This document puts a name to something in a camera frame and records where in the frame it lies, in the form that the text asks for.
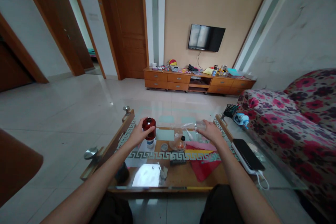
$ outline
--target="tv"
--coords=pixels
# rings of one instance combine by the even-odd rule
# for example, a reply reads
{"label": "tv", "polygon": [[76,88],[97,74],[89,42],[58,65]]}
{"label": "tv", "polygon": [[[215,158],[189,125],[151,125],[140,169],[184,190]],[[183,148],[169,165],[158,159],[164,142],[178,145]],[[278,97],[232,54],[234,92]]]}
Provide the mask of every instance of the tv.
{"label": "tv", "polygon": [[217,52],[224,32],[225,28],[191,24],[188,49]]}

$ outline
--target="drawer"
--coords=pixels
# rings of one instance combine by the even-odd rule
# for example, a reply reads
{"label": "drawer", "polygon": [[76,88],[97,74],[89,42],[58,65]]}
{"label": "drawer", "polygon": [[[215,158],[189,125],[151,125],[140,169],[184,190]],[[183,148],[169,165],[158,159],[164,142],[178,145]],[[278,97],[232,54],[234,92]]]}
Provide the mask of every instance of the drawer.
{"label": "drawer", "polygon": [[189,88],[188,83],[176,83],[176,82],[168,82],[167,88],[170,90],[184,90],[187,91]]}
{"label": "drawer", "polygon": [[240,95],[245,89],[238,89],[238,88],[230,88],[229,94],[230,95]]}
{"label": "drawer", "polygon": [[247,81],[247,80],[234,80],[231,87],[233,88],[243,88],[243,89],[250,89],[253,87],[254,82]]}
{"label": "drawer", "polygon": [[145,71],[145,79],[152,81],[167,81],[167,74],[162,72]]}
{"label": "drawer", "polygon": [[156,80],[145,80],[145,87],[167,89],[167,82]]}
{"label": "drawer", "polygon": [[220,78],[212,78],[211,86],[226,86],[231,87],[233,80],[231,79],[220,79]]}
{"label": "drawer", "polygon": [[190,75],[168,74],[168,82],[188,83],[190,82]]}
{"label": "drawer", "polygon": [[222,87],[222,86],[210,86],[208,89],[208,93],[222,93],[228,94],[230,88],[229,87]]}

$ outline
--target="tv stand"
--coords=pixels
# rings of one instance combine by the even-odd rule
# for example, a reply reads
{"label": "tv stand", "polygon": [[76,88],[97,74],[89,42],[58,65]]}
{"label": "tv stand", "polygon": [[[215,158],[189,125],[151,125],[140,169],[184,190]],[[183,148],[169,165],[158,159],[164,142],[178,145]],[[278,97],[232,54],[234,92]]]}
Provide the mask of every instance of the tv stand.
{"label": "tv stand", "polygon": [[223,95],[239,95],[245,89],[251,89],[256,81],[247,78],[233,79],[226,76],[184,74],[173,71],[152,70],[145,68],[145,86],[147,89],[180,90],[201,93],[219,93]]}

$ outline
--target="sofa armrest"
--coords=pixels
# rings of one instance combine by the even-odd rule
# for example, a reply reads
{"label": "sofa armrest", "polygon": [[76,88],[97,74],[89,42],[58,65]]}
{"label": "sofa armrest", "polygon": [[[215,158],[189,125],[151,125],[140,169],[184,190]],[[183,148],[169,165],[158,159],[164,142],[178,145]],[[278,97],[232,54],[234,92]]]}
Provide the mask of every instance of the sofa armrest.
{"label": "sofa armrest", "polygon": [[265,89],[245,90],[239,96],[238,104],[241,104],[240,111],[251,109],[298,111],[296,104],[286,93]]}

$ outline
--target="glass coffee table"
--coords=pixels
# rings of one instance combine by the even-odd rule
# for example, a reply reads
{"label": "glass coffee table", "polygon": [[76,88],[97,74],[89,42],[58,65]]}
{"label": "glass coffee table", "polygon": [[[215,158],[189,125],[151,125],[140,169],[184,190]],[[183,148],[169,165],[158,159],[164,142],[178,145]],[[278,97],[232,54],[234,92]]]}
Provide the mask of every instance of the glass coffee table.
{"label": "glass coffee table", "polygon": [[[233,138],[242,138],[253,143],[258,148],[257,157],[261,159],[266,170],[270,189],[299,189],[307,187],[291,172],[275,155],[268,153],[262,143],[255,141],[249,132],[234,123],[231,118],[221,118],[214,111],[189,110],[187,108],[173,108],[174,106],[140,107],[135,113],[129,107],[122,125],[108,146],[99,147],[98,153],[82,173],[80,179],[86,180],[109,157],[111,157],[129,138],[132,130],[143,117],[156,120],[156,138],[154,147],[148,148],[146,140],[132,150],[125,160],[129,171],[128,178],[117,183],[114,179],[108,190],[111,192],[208,192],[217,184],[228,184],[228,180],[221,164],[221,159],[214,146],[198,134],[195,129],[202,128],[202,119],[213,121],[223,135],[231,151],[239,160],[231,147]],[[172,152],[174,139],[185,136],[187,150]],[[257,177],[250,178],[258,185]]]}

